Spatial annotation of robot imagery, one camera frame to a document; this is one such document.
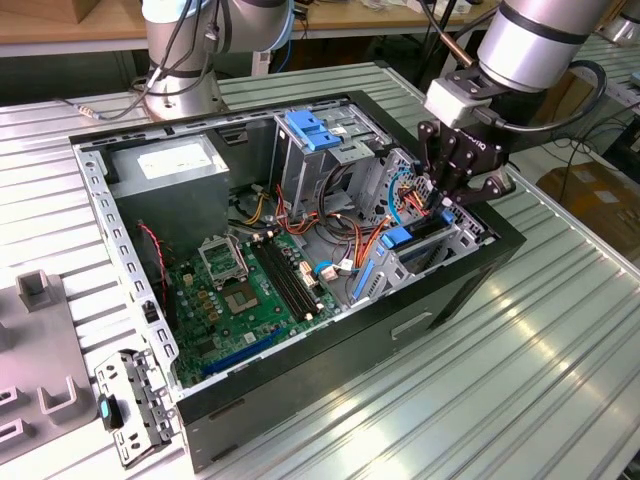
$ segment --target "motherboard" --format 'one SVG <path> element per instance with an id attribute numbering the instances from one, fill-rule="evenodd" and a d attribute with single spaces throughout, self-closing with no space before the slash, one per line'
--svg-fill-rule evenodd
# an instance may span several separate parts
<path id="1" fill-rule="evenodd" d="M 168 268 L 176 295 L 173 335 L 180 349 L 175 369 L 183 387 L 341 312 L 322 285 L 305 283 L 304 262 L 289 234 L 282 233 L 262 242 L 221 237 Z M 232 271 L 235 277 L 226 275 Z M 293 284 L 304 292 L 291 295 L 287 289 Z M 295 301 L 306 297 L 313 301 L 309 312 Z"/>

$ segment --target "slotted metal table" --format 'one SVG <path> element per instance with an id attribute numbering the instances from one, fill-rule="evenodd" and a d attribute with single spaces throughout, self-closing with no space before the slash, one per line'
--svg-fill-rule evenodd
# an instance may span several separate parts
<path id="1" fill-rule="evenodd" d="M 421 94 L 374 64 L 222 83 L 233 108 L 363 89 L 415 131 Z M 87 98 L 118 111 L 128 94 Z M 149 121 L 134 110 L 119 126 Z M 57 103 L 0 109 L 0 286 L 64 278 L 90 373 L 139 348 Z M 450 322 L 224 457 L 199 478 L 615 478 L 640 448 L 640 274 L 512 172 L 495 208 L 526 237 Z M 191 478 L 179 437 L 124 472 L 100 420 L 0 466 L 0 478 Z"/>

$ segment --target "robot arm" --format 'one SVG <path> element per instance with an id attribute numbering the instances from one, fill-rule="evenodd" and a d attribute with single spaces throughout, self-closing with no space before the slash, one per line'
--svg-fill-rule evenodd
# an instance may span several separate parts
<path id="1" fill-rule="evenodd" d="M 422 163 L 437 192 L 432 195 L 431 208 L 509 193 L 515 186 L 509 184 L 501 167 L 517 136 L 554 130 L 578 120 L 595 106 L 606 89 L 604 70 L 593 62 L 572 60 L 610 2 L 504 0 L 480 44 L 478 61 L 459 55 L 465 70 L 431 83 L 425 108 L 438 121 L 422 122 L 418 131 Z M 432 17 L 426 2 L 423 9 Z M 526 126 L 544 91 L 567 69 L 578 67 L 590 68 L 598 78 L 588 107 L 563 121 Z M 488 172 L 493 173 L 481 188 L 468 186 L 474 176 Z"/>
<path id="2" fill-rule="evenodd" d="M 142 14 L 150 75 L 159 75 L 145 104 L 172 119 L 224 109 L 212 56 L 280 48 L 293 27 L 293 0 L 144 0 Z"/>

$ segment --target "yellow wire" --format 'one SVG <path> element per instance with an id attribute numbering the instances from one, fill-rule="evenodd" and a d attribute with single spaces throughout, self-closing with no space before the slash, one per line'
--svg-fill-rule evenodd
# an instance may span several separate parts
<path id="1" fill-rule="evenodd" d="M 256 209 L 256 213 L 253 214 L 253 217 L 244 222 L 245 225 L 253 225 L 258 220 L 260 220 L 260 216 L 262 215 L 262 205 L 264 203 L 265 196 L 261 193 L 259 197 L 260 199 L 258 200 L 258 208 Z"/>

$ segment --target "ram slot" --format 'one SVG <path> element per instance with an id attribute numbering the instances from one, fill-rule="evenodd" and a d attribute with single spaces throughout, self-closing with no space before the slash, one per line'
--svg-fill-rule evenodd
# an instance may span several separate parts
<path id="1" fill-rule="evenodd" d="M 277 247 L 271 248 L 269 243 L 256 244 L 251 246 L 251 250 L 298 321 L 318 312 L 315 302 Z"/>
<path id="2" fill-rule="evenodd" d="M 273 258 L 274 260 L 276 260 L 287 278 L 290 279 L 291 286 L 296 290 L 297 295 L 299 295 L 300 299 L 304 300 L 304 303 L 309 311 L 311 313 L 318 313 L 316 302 L 314 302 L 311 294 L 309 293 L 309 290 L 302 283 L 302 280 L 300 280 L 295 271 L 289 266 L 289 263 L 282 254 L 282 251 L 273 243 L 267 243 L 266 249 L 267 253 L 269 253 L 269 258 Z"/>

